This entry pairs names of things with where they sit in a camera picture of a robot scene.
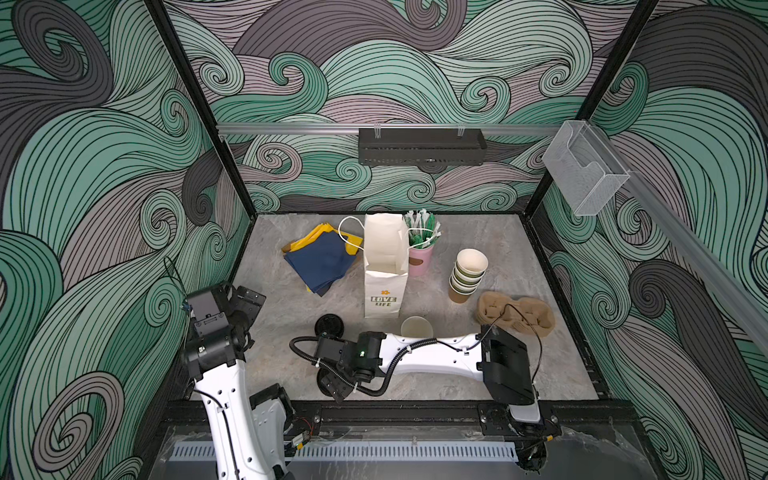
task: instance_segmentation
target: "wallpaper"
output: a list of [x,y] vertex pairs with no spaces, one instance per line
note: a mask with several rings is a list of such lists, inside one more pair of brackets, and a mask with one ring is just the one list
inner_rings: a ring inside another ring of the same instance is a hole
[[[696,0],[681,0],[682,4]],[[167,0],[219,122],[560,124],[635,0]],[[477,167],[363,167],[357,138],[234,135],[261,211],[521,211],[549,139]]]
[[[651,19],[593,121],[768,311],[768,4],[711,4]],[[740,319],[627,191],[596,217],[554,186],[543,206],[549,261],[670,478],[768,477],[768,359]]]
[[2,2],[0,64],[0,470],[135,478],[248,218],[141,0]]

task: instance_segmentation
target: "robotic arm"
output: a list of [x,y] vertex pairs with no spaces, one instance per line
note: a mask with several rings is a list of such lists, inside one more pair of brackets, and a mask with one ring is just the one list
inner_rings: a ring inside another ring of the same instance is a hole
[[[218,476],[225,480],[293,478],[286,469],[283,433],[295,412],[285,390],[275,384],[249,397],[245,386],[244,352],[253,345],[248,330],[264,300],[222,283],[189,295],[185,304],[192,321],[184,359],[208,415]],[[316,342],[314,355],[296,345],[309,341]],[[493,326],[443,339],[364,332],[351,342],[321,333],[295,338],[290,348],[327,371],[322,383],[337,402],[355,390],[381,396],[395,373],[448,373],[483,381],[519,425],[541,424],[525,344]],[[378,389],[361,385],[376,377],[383,377]]]

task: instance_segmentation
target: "gray floor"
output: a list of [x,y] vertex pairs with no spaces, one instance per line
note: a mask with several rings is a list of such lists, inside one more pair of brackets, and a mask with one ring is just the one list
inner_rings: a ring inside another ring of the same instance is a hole
[[[430,271],[411,277],[399,319],[363,318],[362,262],[319,297],[308,292],[304,283],[283,259],[280,248],[309,233],[317,224],[338,225],[340,215],[281,214],[261,215],[235,276],[235,286],[244,285],[266,295],[266,303],[251,328],[256,344],[246,352],[247,387],[255,393],[275,382],[285,387],[291,399],[327,399],[317,389],[316,369],[288,349],[295,336],[314,335],[313,326],[324,313],[335,313],[344,320],[345,339],[356,339],[366,330],[400,332],[400,324],[411,315],[424,316],[435,335],[453,336],[479,331],[473,320],[478,293],[462,305],[448,298],[448,278],[456,254],[462,248],[476,248],[488,257],[490,267],[478,291],[496,290],[512,298],[533,296],[547,302],[558,324],[543,339],[544,356],[535,385],[542,399],[596,399],[584,364],[568,328],[562,320],[541,266],[516,215],[439,215],[442,236],[435,246]],[[345,231],[362,236],[353,220],[344,223]],[[514,333],[528,345],[531,371],[539,355],[535,336]],[[313,348],[305,344],[311,353]],[[372,382],[378,386],[380,380]],[[431,373],[395,375],[382,399],[469,400],[490,399],[481,382],[460,376]],[[370,399],[354,392],[348,399]]]

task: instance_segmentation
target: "stack of paper cups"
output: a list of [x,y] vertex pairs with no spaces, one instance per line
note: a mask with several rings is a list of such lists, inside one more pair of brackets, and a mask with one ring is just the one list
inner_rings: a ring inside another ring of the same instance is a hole
[[458,252],[451,272],[448,296],[456,303],[464,303],[478,289],[485,271],[488,258],[479,250],[465,248]]

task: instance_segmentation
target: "paper bag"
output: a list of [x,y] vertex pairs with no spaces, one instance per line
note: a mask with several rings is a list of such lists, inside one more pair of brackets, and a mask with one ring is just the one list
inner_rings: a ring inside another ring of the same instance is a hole
[[[346,217],[339,230],[348,218],[360,222]],[[408,281],[408,227],[400,214],[373,214],[363,229],[366,318],[397,318]]]

